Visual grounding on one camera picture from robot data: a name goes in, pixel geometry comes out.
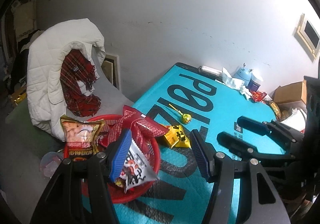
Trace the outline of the yellow lollipop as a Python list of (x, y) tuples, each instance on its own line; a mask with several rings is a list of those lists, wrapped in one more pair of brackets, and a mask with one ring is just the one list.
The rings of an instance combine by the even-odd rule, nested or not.
[(175, 108), (172, 104), (169, 103), (169, 107), (172, 108), (173, 110), (175, 110), (180, 116), (181, 116), (181, 121), (183, 124), (188, 124), (191, 122), (192, 117), (190, 114), (188, 113), (182, 113), (180, 110), (178, 110), (177, 108)]

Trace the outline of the dark blue white-lid jar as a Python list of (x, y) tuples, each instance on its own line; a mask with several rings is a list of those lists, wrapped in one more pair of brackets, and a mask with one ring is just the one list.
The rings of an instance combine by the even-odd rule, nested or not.
[(261, 86), (263, 79), (259, 74), (251, 73), (251, 79), (247, 85), (247, 88), (251, 91), (258, 91)]

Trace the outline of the blue deer humidifier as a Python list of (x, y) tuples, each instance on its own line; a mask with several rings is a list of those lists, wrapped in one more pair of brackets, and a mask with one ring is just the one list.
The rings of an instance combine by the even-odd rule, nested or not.
[(247, 87), (249, 81), (251, 80), (251, 75), (252, 69), (247, 68), (246, 64), (244, 63), (243, 66), (236, 71), (233, 77), (244, 81), (244, 85)]

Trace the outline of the white black snack packet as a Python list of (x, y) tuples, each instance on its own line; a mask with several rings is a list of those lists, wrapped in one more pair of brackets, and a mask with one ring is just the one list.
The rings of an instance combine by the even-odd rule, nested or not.
[(124, 182), (124, 193), (147, 182), (159, 180), (148, 159), (134, 140), (131, 142), (119, 178)]

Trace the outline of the gold cereal snack bag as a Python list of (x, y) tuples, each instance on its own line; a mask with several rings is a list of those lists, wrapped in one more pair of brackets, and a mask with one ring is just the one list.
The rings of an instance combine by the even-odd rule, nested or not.
[(84, 161), (99, 151), (97, 139), (105, 125), (103, 119), (78, 121), (63, 115), (60, 118), (60, 123), (66, 140), (64, 158), (70, 158), (72, 161)]

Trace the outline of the red plaid scarf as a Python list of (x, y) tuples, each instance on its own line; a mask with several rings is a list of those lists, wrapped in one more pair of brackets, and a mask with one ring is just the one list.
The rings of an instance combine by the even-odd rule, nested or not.
[(72, 49), (62, 63), (60, 82), (67, 108), (75, 116), (93, 116), (100, 109), (100, 98), (92, 94), (96, 80), (95, 66), (80, 50)]

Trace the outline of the large red snack bag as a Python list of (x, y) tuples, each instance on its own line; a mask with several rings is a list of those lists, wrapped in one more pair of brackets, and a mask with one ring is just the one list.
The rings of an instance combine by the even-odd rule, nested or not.
[(145, 116), (139, 110), (125, 105), (122, 117), (102, 137), (99, 144), (106, 148), (120, 136), (125, 128), (131, 130), (132, 139), (143, 154), (149, 153), (149, 143), (153, 138), (163, 136), (169, 131), (167, 127)]

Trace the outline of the crumpled white tissue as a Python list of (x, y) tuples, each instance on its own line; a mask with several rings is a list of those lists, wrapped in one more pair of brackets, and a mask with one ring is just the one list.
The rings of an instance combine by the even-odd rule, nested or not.
[(229, 88), (239, 91), (246, 100), (249, 100), (252, 97), (252, 94), (245, 86), (245, 82), (237, 78), (232, 78), (226, 68), (222, 68), (222, 81)]

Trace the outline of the cardboard box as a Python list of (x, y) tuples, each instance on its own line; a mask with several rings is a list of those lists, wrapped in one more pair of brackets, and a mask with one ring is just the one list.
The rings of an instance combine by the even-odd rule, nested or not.
[(273, 93), (273, 100), (279, 104), (303, 102), (306, 104), (306, 81), (279, 86)]

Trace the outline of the red candy wrapper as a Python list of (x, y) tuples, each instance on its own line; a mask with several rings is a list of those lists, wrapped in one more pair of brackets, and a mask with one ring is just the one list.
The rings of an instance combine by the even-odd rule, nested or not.
[(261, 102), (267, 96), (267, 93), (260, 91), (251, 90), (250, 93), (252, 94), (252, 100), (255, 102)]

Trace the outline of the white remote control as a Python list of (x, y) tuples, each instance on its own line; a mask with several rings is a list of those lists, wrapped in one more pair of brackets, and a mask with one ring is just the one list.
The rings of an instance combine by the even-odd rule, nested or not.
[(206, 74), (210, 74), (213, 75), (215, 77), (221, 77), (222, 76), (222, 71), (218, 70), (218, 69), (214, 69), (205, 65), (201, 65), (199, 67), (199, 72), (200, 73), (206, 73)]

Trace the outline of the wall intercom panel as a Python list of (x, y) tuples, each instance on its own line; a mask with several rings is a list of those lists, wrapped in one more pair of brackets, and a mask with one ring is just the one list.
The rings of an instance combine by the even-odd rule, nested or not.
[(319, 55), (319, 33), (303, 13), (296, 27), (295, 38), (312, 62)]

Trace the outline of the white quilted jacket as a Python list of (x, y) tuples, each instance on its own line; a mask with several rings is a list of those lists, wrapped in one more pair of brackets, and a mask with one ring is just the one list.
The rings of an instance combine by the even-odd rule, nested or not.
[(104, 37), (89, 19), (58, 23), (44, 31), (29, 47), (27, 64), (27, 103), (31, 123), (64, 141), (60, 117), (67, 112), (60, 82), (62, 63), (72, 49), (79, 49), (96, 66), (105, 59)]

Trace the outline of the yellow snack bag at edge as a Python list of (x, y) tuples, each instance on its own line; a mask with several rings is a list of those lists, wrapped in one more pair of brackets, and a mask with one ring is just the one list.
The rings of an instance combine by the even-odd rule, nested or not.
[(281, 111), (280, 111), (280, 108), (278, 107), (278, 105), (274, 101), (268, 101), (268, 105), (273, 110), (273, 112), (276, 116), (276, 119), (280, 120), (281, 119)]

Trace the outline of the yellow snack packet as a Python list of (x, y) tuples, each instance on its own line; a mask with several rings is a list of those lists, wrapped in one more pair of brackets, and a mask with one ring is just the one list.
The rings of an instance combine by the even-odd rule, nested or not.
[(190, 140), (181, 125), (166, 125), (168, 132), (164, 135), (165, 143), (170, 149), (191, 148)]

